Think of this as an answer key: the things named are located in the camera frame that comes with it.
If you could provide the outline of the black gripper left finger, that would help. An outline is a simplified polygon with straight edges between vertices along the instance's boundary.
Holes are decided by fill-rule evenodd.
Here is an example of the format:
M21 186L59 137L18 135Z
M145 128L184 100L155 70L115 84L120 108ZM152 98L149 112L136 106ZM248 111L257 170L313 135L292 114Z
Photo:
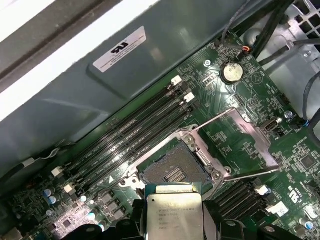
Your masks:
M132 215L130 218L117 221L114 226L110 226L105 231L88 231L82 228L79 231L80 240L144 240L143 218L146 209L146 201L144 199L134 200L132 204Z

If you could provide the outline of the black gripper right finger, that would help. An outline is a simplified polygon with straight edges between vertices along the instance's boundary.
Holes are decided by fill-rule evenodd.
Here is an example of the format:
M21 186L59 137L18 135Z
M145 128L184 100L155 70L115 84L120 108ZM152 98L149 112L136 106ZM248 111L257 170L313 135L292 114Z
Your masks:
M266 224L252 231L234 219L223 219L218 205L206 200L203 206L204 234L207 240L287 240L288 232Z

